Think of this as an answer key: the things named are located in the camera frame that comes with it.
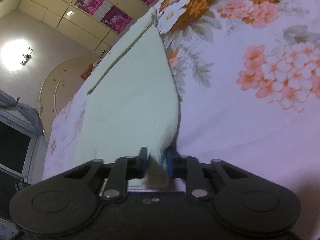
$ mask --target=curtain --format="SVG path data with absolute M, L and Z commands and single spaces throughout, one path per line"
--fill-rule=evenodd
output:
M 19 113 L 36 128 L 39 134 L 43 133 L 42 123 L 36 109 L 26 104 L 19 103 L 19 99 L 15 100 L 12 96 L 0 89 L 0 108 L 16 107 Z

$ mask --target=bed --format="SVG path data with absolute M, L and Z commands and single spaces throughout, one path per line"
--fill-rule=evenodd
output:
M 320 237 L 319 7 L 320 0 L 155 5 L 180 101 L 178 152 L 223 159 L 291 189 L 302 202 L 294 231 L 310 240 Z M 86 81 L 54 120 L 43 179 L 73 168 L 88 89 Z

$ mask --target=folded towel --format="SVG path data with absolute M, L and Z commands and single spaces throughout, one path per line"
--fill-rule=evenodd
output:
M 178 125 L 178 95 L 152 8 L 92 73 L 75 165 L 112 163 L 147 147 L 150 167 L 130 187 L 167 186 L 164 152 Z

